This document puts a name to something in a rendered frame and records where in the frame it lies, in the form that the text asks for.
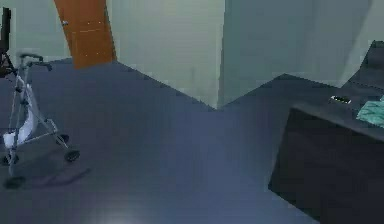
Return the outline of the teal cloth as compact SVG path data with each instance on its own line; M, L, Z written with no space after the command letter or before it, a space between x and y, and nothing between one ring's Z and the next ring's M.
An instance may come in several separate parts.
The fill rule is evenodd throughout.
M358 111L358 120L384 128L384 95L375 101L367 101Z

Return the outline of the black phone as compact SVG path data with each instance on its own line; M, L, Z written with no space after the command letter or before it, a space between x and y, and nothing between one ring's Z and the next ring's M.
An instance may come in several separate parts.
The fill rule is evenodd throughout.
M351 99L349 98L346 98L346 97L341 97L341 96L331 96L330 99L334 100L334 101L337 101L337 102L341 102L341 103L344 103L344 104L350 104L351 103Z

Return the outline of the orange wooden room door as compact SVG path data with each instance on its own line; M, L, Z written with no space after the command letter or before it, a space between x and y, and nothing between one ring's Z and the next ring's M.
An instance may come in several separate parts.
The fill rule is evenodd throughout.
M76 69L116 58L106 0L54 0Z

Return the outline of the black furniture piece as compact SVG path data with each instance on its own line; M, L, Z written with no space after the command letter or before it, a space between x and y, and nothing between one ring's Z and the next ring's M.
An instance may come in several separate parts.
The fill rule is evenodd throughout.
M10 47L11 18L11 9L3 7L2 25L0 28L0 78L5 78L10 73L17 75L16 69L8 55Z

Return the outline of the grey wheeled walker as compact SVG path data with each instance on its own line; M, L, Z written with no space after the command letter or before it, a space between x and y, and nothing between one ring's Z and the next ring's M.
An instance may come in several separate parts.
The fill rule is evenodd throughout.
M52 70L52 65L38 54L21 52L18 57L20 65L15 73L9 126L0 137L5 152L2 164L8 167L9 172L9 177L3 184L6 189L18 189L26 181L25 177L14 174L14 167L19 161L17 150L25 144L51 136L66 151L66 162L72 163L80 157L80 151L72 149L68 144L69 136L61 134L55 122L46 118L39 110L32 83L28 79L28 71L33 65L45 67L49 71Z

